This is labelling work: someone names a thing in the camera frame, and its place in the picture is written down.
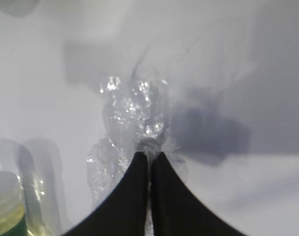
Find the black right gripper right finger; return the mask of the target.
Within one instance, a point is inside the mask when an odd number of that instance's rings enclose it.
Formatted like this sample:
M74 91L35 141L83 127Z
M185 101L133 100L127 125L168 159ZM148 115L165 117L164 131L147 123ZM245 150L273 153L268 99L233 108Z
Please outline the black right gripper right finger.
M242 236L185 186L165 153L151 166L151 211L155 236Z

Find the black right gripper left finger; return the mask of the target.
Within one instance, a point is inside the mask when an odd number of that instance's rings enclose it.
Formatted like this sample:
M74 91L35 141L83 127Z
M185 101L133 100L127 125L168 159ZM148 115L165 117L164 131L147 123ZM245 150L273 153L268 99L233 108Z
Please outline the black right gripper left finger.
M148 161L136 152L111 194L66 236L143 236L147 216Z

